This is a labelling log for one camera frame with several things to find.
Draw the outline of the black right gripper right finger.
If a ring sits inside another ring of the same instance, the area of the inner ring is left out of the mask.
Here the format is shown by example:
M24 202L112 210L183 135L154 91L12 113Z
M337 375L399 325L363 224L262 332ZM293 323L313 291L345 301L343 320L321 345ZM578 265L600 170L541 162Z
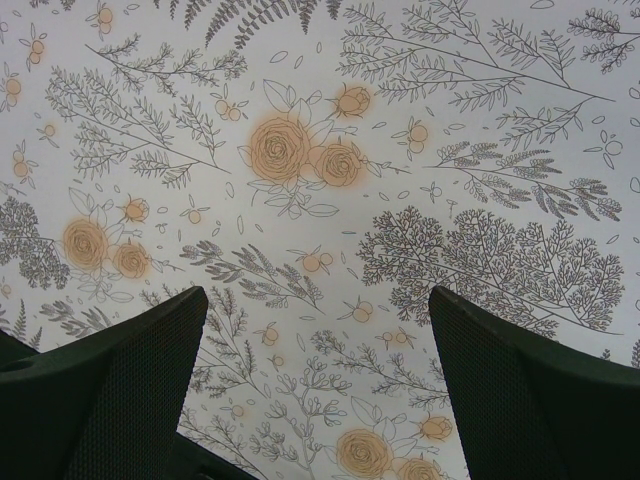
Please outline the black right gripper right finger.
M636 479L639 371L438 286L432 330L473 479Z

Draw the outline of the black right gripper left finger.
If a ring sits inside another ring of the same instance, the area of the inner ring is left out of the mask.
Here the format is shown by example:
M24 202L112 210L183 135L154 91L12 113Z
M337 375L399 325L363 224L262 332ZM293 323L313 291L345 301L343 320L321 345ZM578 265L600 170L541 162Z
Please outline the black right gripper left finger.
M207 309L191 287L45 353L3 333L2 478L163 478Z

